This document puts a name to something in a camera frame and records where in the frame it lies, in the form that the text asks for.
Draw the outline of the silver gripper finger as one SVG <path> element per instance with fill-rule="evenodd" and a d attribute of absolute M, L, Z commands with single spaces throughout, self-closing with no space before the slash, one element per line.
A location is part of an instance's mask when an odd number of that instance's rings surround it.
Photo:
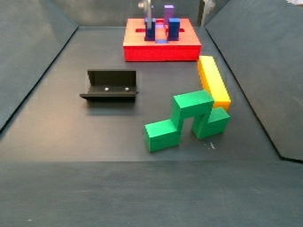
<path fill-rule="evenodd" d="M 152 0 L 141 0 L 139 2 L 139 8 L 144 10 L 144 16 L 147 20 L 152 19 Z"/>

